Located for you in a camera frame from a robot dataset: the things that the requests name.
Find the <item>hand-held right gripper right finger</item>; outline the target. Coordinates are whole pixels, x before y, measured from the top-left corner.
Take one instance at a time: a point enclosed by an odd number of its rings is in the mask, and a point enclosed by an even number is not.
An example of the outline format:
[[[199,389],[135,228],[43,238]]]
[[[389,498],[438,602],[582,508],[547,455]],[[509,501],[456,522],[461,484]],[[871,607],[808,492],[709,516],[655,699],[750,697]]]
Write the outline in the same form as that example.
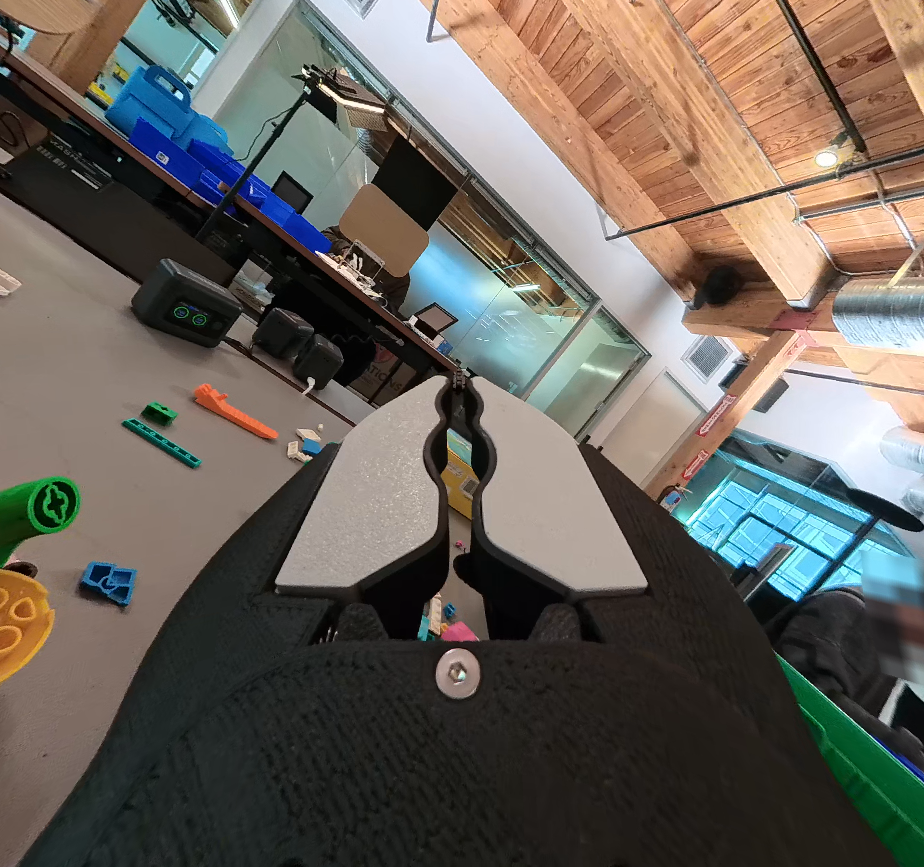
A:
[[[636,597],[648,581],[574,438],[483,377],[463,388],[471,433],[468,552],[491,640],[525,640],[547,607]]]

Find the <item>orange lego brick separator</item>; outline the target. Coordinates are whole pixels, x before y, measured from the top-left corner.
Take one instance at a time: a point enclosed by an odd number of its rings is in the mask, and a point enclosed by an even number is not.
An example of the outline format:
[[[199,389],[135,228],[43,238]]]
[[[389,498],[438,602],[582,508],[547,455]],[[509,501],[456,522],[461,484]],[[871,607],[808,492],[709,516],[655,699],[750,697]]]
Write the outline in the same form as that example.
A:
[[[193,400],[207,411],[211,411],[225,421],[253,434],[260,439],[274,441],[278,439],[277,431],[252,418],[227,402],[227,395],[219,392],[209,384],[201,384],[193,389]]]

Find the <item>blue lego piece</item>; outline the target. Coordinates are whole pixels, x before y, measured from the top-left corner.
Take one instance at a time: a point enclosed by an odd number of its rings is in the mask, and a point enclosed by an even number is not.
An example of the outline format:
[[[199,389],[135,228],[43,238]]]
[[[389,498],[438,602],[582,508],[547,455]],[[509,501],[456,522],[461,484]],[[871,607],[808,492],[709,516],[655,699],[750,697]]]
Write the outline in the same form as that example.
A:
[[[135,569],[94,561],[87,564],[78,586],[88,595],[104,597],[124,608],[131,603],[136,580]]]

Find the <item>yellow round lego piece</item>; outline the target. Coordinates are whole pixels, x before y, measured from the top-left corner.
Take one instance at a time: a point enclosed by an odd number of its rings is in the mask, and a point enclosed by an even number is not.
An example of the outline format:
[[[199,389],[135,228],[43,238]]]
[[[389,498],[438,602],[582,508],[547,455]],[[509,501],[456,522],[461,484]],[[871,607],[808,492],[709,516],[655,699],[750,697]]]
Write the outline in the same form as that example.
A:
[[[33,578],[1,569],[1,681],[29,664],[53,621],[47,589]]]

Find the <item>yellow cardboard box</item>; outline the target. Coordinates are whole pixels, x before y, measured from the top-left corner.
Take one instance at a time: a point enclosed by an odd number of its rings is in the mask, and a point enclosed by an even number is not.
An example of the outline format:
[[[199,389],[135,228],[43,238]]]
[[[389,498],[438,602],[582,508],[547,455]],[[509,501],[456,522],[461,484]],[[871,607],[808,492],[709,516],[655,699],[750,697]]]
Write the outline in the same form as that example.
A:
[[[471,519],[473,496],[479,485],[471,465],[471,443],[452,429],[447,430],[446,441],[447,463],[442,478],[448,504],[466,519]]]

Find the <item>black power adapter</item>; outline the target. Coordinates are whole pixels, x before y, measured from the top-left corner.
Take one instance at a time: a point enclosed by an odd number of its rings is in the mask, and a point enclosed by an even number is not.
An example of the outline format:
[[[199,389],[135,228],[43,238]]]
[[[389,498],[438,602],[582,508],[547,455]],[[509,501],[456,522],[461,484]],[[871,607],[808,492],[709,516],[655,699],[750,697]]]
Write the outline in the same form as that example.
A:
[[[296,353],[291,365],[293,376],[315,390],[325,389],[344,363],[340,348],[315,333]]]
[[[250,345],[278,360],[293,361],[314,334],[314,328],[294,311],[271,307],[261,315]]]

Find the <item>small black framed screen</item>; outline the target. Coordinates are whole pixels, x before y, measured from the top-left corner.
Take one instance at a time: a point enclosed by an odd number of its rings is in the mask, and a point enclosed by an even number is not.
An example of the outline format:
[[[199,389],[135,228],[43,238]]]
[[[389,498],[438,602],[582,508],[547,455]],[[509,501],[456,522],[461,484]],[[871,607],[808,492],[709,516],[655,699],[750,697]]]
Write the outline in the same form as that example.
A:
[[[314,198],[312,192],[284,170],[273,182],[271,192],[287,203],[296,214],[304,214]]]
[[[439,303],[430,303],[410,316],[408,325],[429,341],[444,338],[447,329],[458,323],[458,318]]]

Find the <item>white device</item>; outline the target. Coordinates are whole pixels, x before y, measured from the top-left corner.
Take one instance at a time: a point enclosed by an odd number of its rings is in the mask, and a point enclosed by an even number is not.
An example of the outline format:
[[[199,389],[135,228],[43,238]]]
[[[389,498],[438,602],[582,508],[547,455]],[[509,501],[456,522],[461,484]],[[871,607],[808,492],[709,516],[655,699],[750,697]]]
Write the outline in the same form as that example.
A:
[[[388,274],[384,263],[360,242],[337,239],[327,251],[317,251],[316,256],[367,297],[375,300],[385,298],[380,280]]]

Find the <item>black round speaker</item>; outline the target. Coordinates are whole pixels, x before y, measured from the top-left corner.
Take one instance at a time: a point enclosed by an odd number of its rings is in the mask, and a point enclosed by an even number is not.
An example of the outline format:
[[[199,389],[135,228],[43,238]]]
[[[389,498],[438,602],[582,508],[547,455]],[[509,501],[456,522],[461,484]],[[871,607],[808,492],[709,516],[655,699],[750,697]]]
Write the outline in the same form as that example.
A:
[[[696,299],[699,306],[723,306],[730,302],[744,287],[743,274],[733,265],[718,265],[708,272],[699,287]]]

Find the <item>black oval disc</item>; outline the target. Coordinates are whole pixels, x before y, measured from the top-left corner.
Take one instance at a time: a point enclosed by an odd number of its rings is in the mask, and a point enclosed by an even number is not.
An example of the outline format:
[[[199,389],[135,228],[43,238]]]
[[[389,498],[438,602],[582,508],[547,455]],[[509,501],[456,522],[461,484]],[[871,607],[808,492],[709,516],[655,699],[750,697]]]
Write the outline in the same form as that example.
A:
[[[904,507],[872,492],[848,488],[846,497],[853,506],[869,514],[876,522],[883,522],[909,532],[923,531],[923,523],[920,518]]]

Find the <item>black light stand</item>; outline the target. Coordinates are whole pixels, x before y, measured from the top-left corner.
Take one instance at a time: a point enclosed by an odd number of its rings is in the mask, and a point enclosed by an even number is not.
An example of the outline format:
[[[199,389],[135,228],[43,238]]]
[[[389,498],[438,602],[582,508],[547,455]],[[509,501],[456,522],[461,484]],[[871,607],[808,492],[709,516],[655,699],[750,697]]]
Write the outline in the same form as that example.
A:
[[[225,217],[225,211],[229,206],[235,203],[235,200],[237,199],[240,191],[246,186],[248,179],[256,172],[256,168],[260,166],[263,158],[281,138],[285,129],[295,117],[297,112],[306,105],[309,97],[310,87],[306,81],[303,82],[303,84],[304,85],[298,97],[295,99],[293,105],[285,112],[283,118],[275,126],[267,140],[263,145],[260,146],[260,149],[257,151],[257,153],[250,159],[248,166],[244,169],[239,178],[227,191],[225,191],[221,201],[214,207],[213,213],[209,215],[200,230],[196,233],[194,238],[197,242],[204,244],[206,238],[214,232],[216,226],[218,226],[218,224]]]

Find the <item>green plastic bin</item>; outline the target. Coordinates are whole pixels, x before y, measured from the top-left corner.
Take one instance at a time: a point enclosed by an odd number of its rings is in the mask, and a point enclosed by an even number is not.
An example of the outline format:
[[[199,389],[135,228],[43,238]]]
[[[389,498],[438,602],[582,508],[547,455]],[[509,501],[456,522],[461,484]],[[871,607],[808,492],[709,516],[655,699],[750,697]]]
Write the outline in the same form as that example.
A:
[[[829,769],[902,866],[923,864],[923,782],[781,657],[777,658]]]

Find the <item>studio light panel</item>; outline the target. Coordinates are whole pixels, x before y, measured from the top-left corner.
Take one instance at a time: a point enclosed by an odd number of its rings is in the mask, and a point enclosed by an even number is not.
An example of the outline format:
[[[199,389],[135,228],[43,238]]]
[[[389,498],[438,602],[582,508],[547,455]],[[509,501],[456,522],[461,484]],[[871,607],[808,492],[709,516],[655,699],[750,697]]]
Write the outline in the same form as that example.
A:
[[[308,104],[334,125],[338,125],[342,111],[353,129],[387,130],[387,103],[345,72],[303,65],[299,77],[304,81]]]

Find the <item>blue tool box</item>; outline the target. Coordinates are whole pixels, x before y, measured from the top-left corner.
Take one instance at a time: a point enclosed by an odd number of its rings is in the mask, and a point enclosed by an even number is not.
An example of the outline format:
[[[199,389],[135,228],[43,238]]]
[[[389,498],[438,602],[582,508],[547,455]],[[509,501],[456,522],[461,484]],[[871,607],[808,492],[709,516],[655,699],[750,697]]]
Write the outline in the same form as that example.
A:
[[[104,114],[106,122],[126,137],[137,122],[145,121],[182,149],[189,147],[186,133],[195,117],[190,88],[159,65],[136,68]]]

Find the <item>long wooden desk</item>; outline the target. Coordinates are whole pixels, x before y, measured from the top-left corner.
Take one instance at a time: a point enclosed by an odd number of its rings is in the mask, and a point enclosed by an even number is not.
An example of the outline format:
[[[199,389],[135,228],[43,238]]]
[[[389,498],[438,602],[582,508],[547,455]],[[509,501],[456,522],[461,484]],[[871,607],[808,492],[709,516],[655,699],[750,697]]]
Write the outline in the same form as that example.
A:
[[[97,258],[140,283],[171,258],[228,287],[242,262],[228,262],[167,216],[180,206],[211,206],[87,109],[75,91],[43,66],[14,50],[4,61],[2,97],[44,130],[16,157],[2,192],[55,226]],[[317,254],[251,203],[236,200],[243,223],[226,227],[248,250],[310,290],[401,362],[414,369],[412,388],[431,373],[458,366],[396,315],[365,295]]]

